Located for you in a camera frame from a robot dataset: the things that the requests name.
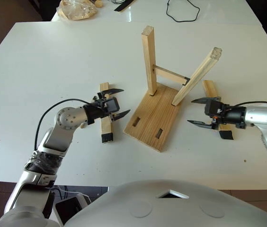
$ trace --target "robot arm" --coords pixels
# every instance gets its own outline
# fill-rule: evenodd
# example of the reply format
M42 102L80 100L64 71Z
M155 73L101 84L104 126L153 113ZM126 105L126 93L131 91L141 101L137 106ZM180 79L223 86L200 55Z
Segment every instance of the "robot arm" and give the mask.
M12 209L20 213L29 208L27 212L32 216L40 212L45 217L50 215L53 203L53 200L50 201L50 188L57 178L56 173L71 144L73 133L80 125L93 124L97 118L109 116L111 121L116 121L124 117L129 110L112 114L120 109L118 101L115 97L105 98L106 94L112 95L120 91L123 90L102 91L98 93L98 98L94 97L95 101L91 104L78 108L66 107L57 113L55 126L46 132L40 145L25 165L20 180L6 204L4 213Z
M205 104L205 114L213 120L211 124L189 121L199 127L217 130L219 124L235 124L237 128L245 129L246 126L255 126L262 133L262 141L267 149L267 102L257 106L230 106L220 102L219 97L200 98L193 103Z

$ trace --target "plastic bag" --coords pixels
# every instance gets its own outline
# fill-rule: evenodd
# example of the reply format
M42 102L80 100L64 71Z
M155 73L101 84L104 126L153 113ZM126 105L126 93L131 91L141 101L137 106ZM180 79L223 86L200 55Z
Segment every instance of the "plastic bag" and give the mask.
M97 13L97 9L89 0L62 0L57 13L69 20L87 19Z

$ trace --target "wooden stick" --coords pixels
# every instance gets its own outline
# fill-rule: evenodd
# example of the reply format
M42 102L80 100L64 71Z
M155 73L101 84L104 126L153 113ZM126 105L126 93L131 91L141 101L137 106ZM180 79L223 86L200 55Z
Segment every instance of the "wooden stick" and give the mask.
M105 91L108 89L109 89L108 82L100 84L100 91ZM102 138L102 143L107 143L114 140L113 128L109 116L101 119L101 138Z
M219 96L217 90L215 89L214 82L212 80L203 80L202 84L207 97L213 98ZM228 131L229 132L228 134L231 135L231 140L233 139L231 128L228 124L219 124L220 135L221 131Z
M165 78L170 79L172 81L175 81L177 83L180 83L180 84L186 84L187 83L187 79L185 77L183 77L180 74L177 74L175 72L164 69L160 66L157 66L157 65L155 66L155 72L156 72L156 75L160 75L162 77L165 77Z
M156 65L156 54L154 48L154 29L147 26L142 32L142 44L144 61L146 67L148 93L152 96L157 90L157 76L154 70Z
M205 74L217 63L222 54L222 49L215 47L196 69L185 87L182 87L172 101L173 105L179 102L191 91L191 89L205 76Z

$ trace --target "wooden base board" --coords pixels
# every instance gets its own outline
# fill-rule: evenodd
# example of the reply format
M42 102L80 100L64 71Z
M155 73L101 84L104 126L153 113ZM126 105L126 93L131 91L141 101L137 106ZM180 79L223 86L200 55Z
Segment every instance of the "wooden base board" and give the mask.
M124 133L161 152L181 103L171 104L177 90L157 83L154 96L146 92Z

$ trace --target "wooden peg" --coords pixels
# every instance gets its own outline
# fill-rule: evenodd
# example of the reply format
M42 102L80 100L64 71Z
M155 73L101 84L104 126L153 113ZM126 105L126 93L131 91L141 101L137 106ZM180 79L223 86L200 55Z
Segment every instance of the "wooden peg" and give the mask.
M109 89L108 82L100 84L100 91L105 91L108 89ZM101 119L101 137L102 137L102 143L107 143L114 140L112 123L109 119L109 116Z
M203 80L202 84L207 97L219 96L212 80ZM222 139L233 140L232 131L228 124L219 124L219 133Z

